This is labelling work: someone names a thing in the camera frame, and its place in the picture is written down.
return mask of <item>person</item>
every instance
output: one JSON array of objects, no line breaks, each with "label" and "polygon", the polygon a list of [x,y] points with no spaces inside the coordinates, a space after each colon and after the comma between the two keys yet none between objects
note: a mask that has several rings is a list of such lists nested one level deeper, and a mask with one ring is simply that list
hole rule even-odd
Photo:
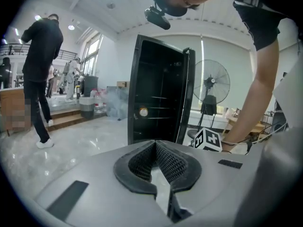
[{"label": "person", "polygon": [[43,124],[38,100],[46,122],[52,126],[53,120],[45,97],[45,89],[49,69],[53,60],[57,58],[63,43],[58,20],[59,17],[56,14],[40,19],[24,31],[21,37],[25,43],[32,41],[22,72],[24,74],[26,115],[31,116],[31,121],[40,137],[40,141],[36,144],[40,149],[50,148],[54,145]]},{"label": "person", "polygon": [[[154,1],[166,14],[181,17],[188,9],[197,9],[207,0]],[[257,50],[257,72],[237,123],[225,137],[225,142],[237,143],[245,139],[266,111],[275,86],[279,62],[279,22],[286,17],[292,19],[298,26],[298,37],[302,40],[302,4],[301,0],[234,0],[233,6],[248,28]],[[230,151],[233,147],[234,144],[223,144],[225,151]]]},{"label": "person", "polygon": [[46,97],[51,98],[52,97],[52,90],[53,90],[53,81],[55,79],[55,76],[53,75],[55,71],[55,68],[53,67],[53,64],[51,65],[48,73],[48,87],[47,87],[47,93]]},{"label": "person", "polygon": [[66,98],[65,101],[67,103],[72,103],[74,102],[74,76],[75,76],[75,70],[83,75],[83,73],[78,69],[78,64],[80,63],[80,58],[77,57],[76,59],[72,60],[69,65],[68,65],[68,72],[66,74],[65,80],[67,81],[67,93],[66,93]]},{"label": "person", "polygon": [[11,64],[9,57],[3,58],[2,65],[0,65],[0,89],[3,83],[3,88],[9,88],[9,78],[11,74]]}]

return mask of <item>trash bin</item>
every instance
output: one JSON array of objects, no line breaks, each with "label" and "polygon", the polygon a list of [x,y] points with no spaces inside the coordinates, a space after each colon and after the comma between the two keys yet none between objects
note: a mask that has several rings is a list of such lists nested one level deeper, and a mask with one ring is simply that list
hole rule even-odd
[{"label": "trash bin", "polygon": [[79,100],[81,116],[86,119],[94,117],[95,98],[81,97]]}]

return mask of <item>cardboard box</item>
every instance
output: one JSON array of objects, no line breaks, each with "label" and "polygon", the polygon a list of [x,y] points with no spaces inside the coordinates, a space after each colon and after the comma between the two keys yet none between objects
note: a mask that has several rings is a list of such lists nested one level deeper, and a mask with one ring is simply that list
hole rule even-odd
[{"label": "cardboard box", "polygon": [[129,81],[118,81],[117,87],[129,87]]}]

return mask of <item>black t-shirt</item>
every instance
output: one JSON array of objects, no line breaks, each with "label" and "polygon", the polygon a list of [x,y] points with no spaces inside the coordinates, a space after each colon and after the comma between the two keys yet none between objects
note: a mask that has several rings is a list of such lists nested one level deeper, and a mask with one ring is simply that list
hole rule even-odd
[{"label": "black t-shirt", "polygon": [[268,11],[257,7],[248,7],[234,2],[243,23],[248,28],[257,50],[272,44],[279,34],[278,25],[283,18],[292,19],[303,30],[302,0],[259,0]]}]

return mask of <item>white sneaker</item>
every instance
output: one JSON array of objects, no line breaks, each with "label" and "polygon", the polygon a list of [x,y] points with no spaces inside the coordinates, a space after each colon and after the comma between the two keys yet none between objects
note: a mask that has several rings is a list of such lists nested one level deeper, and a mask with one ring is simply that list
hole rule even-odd
[{"label": "white sneaker", "polygon": [[37,147],[39,149],[44,149],[44,148],[51,148],[51,147],[53,147],[54,143],[53,143],[53,141],[51,139],[48,139],[47,142],[45,142],[45,143],[37,142],[36,145],[37,145]]},{"label": "white sneaker", "polygon": [[73,103],[73,102],[74,102],[74,100],[71,100],[71,99],[66,99],[66,100],[65,100],[65,102],[66,102],[66,103]]},{"label": "white sneaker", "polygon": [[51,119],[49,122],[48,122],[48,127],[52,127],[53,126],[53,120]]}]

